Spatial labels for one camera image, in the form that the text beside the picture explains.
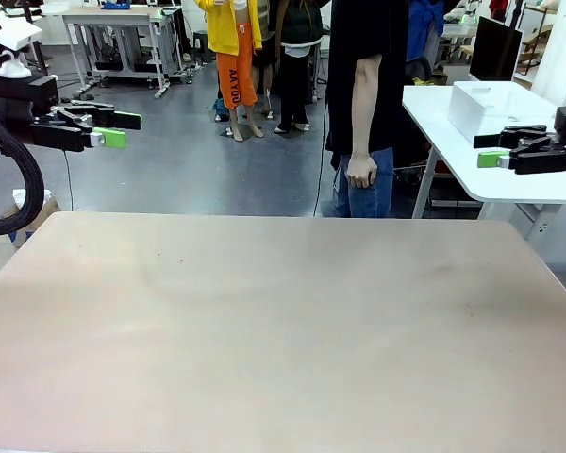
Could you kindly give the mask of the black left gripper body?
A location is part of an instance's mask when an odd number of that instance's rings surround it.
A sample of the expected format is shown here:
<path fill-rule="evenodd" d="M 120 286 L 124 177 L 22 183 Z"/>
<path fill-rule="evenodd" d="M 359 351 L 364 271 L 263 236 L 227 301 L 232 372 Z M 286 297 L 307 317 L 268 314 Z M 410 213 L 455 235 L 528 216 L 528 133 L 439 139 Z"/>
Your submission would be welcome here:
<path fill-rule="evenodd" d="M 59 103 L 57 81 L 48 75 L 0 76 L 0 121 L 32 122 Z"/>

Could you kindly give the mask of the person's right hand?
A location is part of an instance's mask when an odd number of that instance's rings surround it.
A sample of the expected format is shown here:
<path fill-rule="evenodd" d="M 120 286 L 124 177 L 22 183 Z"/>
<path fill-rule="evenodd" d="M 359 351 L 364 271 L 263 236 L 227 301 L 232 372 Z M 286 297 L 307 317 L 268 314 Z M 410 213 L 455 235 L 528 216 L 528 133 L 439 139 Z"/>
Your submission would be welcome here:
<path fill-rule="evenodd" d="M 377 165 L 369 153 L 353 153 L 346 174 L 353 187 L 367 189 L 375 183 Z"/>

